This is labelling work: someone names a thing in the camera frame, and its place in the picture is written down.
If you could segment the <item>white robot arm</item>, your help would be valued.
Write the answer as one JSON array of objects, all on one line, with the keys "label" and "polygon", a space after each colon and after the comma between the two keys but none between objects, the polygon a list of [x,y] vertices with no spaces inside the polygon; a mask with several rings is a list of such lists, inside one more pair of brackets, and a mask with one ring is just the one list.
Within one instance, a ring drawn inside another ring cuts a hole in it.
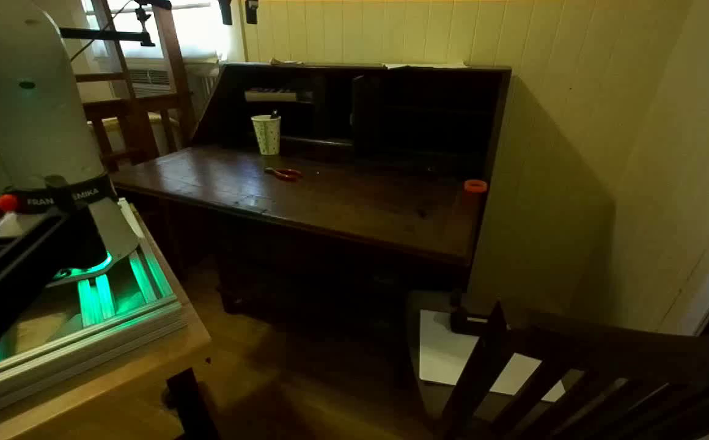
[{"label": "white robot arm", "polygon": [[0,158],[16,190],[60,176],[90,209],[115,204],[60,26],[33,0],[0,0]]}]

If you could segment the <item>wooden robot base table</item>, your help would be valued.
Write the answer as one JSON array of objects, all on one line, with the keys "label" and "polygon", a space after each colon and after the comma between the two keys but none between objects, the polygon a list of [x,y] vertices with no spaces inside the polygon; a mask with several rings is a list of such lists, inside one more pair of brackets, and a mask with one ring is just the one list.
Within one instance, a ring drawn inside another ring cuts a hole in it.
[{"label": "wooden robot base table", "polygon": [[210,332],[148,222],[126,199],[118,205],[132,251],[55,281],[0,334],[0,440],[173,376],[208,350]]}]

